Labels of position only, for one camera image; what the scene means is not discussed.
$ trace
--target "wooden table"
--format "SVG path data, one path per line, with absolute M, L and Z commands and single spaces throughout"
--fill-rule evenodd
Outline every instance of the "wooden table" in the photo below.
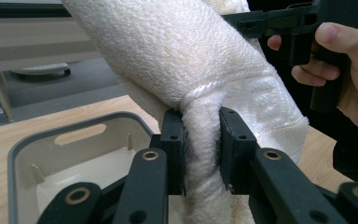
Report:
M 28 119 L 0 127 L 0 223 L 8 222 L 7 211 L 7 154 L 14 144 L 23 137 L 63 125 L 93 119 L 117 111 L 130 111 L 138 114 L 158 133 L 157 122 L 147 115 L 130 97 L 122 96 L 93 105 Z M 337 191 L 337 187 L 348 178 L 336 172 L 332 167 L 332 149 L 335 141 L 318 131 L 311 129 L 303 148 L 299 167 L 309 179 L 327 189 Z

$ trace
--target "white plastic container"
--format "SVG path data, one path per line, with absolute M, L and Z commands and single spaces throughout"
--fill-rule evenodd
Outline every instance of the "white plastic container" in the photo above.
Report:
M 138 116 L 123 112 L 22 139 L 8 155 L 9 223 L 36 223 L 55 195 L 74 183 L 103 189 L 119 180 L 151 135 Z M 170 197 L 171 223 L 180 219 L 178 200 Z

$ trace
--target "towel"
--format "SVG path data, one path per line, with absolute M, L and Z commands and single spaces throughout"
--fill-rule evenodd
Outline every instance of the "towel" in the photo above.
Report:
M 180 110 L 188 133 L 185 223 L 252 223 L 246 198 L 225 191 L 216 155 L 219 109 L 238 111 L 261 147 L 294 161 L 308 132 L 256 41 L 220 14 L 247 11 L 241 0 L 62 0 L 127 94 L 159 124 Z

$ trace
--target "black mechanism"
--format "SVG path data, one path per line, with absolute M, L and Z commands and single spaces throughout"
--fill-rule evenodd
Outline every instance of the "black mechanism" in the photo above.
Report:
M 280 54 L 288 57 L 291 65 L 307 64 L 314 34 L 323 22 L 331 21 L 358 29 L 358 0 L 315 0 L 283 10 L 253 11 L 224 15 L 223 18 L 246 38 L 286 35 L 290 43 L 282 43 Z M 316 57 L 337 66 L 341 75 L 349 72 L 350 60 L 345 54 L 322 49 Z M 341 83 L 339 78 L 315 87 L 310 107 L 318 112 L 333 112 Z
M 358 223 L 358 183 L 338 194 L 315 186 L 286 154 L 260 148 L 238 113 L 222 107 L 220 119 L 220 174 L 232 194 L 249 195 L 256 223 Z M 102 190 L 92 183 L 63 189 L 38 223 L 168 223 L 168 195 L 186 194 L 186 150 L 181 115 L 170 110 L 126 177 Z

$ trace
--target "finger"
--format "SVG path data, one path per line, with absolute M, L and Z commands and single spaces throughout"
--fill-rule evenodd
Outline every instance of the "finger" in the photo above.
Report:
M 324 86 L 326 83 L 325 78 L 317 77 L 304 70 L 299 65 L 293 67 L 292 76 L 297 82 L 308 86 Z
M 336 66 L 313 57 L 310 58 L 310 63 L 301 65 L 301 68 L 316 77 L 322 77 L 327 80 L 334 80 L 339 77 L 339 69 Z
M 358 70 L 358 29 L 325 22 L 316 30 L 315 39 L 327 49 L 348 54 L 352 66 Z
M 274 50 L 279 50 L 282 44 L 282 38 L 280 35 L 273 35 L 267 41 L 267 45 Z

